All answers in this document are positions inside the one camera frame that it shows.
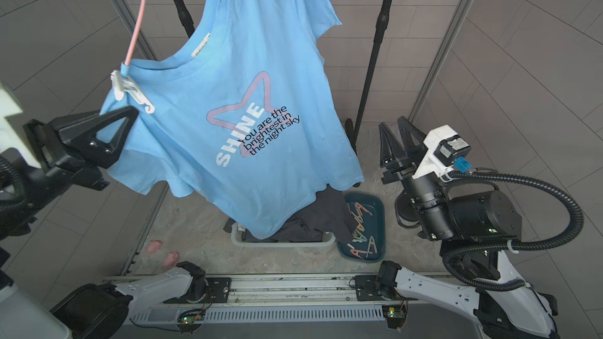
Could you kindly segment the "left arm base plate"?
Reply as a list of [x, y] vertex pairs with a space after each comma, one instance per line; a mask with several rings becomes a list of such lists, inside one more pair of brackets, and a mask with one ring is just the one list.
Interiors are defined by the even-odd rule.
[[210, 277], [204, 279], [204, 285], [196, 281], [188, 292], [180, 298], [171, 298], [164, 304], [223, 304], [228, 301], [232, 279], [228, 277]]

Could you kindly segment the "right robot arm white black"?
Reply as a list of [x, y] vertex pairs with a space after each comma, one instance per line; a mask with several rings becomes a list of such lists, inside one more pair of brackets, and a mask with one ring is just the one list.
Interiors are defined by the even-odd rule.
[[[556, 338], [556, 298], [537, 292], [509, 254], [537, 252], [571, 243], [585, 215], [566, 191], [543, 180], [473, 167], [471, 146], [450, 126], [424, 133], [408, 119], [398, 131], [379, 126], [384, 184], [401, 183], [395, 207], [400, 226], [441, 245], [440, 256], [454, 282], [443, 282], [384, 261], [375, 292], [387, 300], [416, 299], [455, 312], [491, 338]], [[557, 199], [568, 212], [559, 234], [525, 242], [522, 217], [502, 183], [534, 188]]]

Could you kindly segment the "dark garment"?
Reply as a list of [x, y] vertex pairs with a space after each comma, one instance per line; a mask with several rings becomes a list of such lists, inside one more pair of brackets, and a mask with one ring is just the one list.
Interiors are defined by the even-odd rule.
[[327, 186], [316, 194], [314, 203], [292, 215], [273, 236], [258, 239], [246, 229], [242, 237], [249, 243], [304, 243], [320, 242], [323, 234], [330, 232], [338, 242], [348, 243], [355, 226], [343, 192]]

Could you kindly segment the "light blue printed t-shirt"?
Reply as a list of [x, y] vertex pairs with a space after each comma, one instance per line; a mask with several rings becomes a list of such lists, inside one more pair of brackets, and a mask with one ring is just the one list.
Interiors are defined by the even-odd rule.
[[198, 192], [260, 239], [318, 192], [361, 183], [317, 48], [337, 25], [330, 0], [206, 0], [173, 56], [130, 63], [155, 110], [139, 107], [109, 176]]

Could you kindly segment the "white clothespin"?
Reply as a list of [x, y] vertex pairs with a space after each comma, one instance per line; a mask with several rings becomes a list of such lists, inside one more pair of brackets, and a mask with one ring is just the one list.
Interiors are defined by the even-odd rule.
[[155, 112], [155, 105], [147, 98], [141, 87], [130, 77], [122, 77], [120, 71], [111, 73], [111, 88], [117, 101], [122, 101], [126, 95], [129, 95], [137, 104], [144, 106], [147, 114]]

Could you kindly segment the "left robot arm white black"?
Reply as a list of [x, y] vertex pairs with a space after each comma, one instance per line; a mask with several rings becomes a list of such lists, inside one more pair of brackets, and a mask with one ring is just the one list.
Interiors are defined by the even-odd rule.
[[[1, 236], [26, 235], [35, 216], [77, 185], [108, 186], [103, 171], [121, 155], [138, 110], [126, 106], [89, 111], [44, 123], [10, 122], [22, 113], [16, 97], [1, 92]], [[138, 282], [86, 284], [45, 309], [7, 274], [1, 276], [1, 336], [4, 338], [109, 338], [135, 315], [174, 299], [198, 302], [207, 296], [204, 270], [182, 262]]]

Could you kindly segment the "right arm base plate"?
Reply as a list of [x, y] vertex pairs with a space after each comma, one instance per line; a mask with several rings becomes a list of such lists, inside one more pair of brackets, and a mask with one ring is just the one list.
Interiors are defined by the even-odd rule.
[[354, 276], [350, 287], [356, 292], [358, 301], [391, 301], [376, 285], [376, 276]]

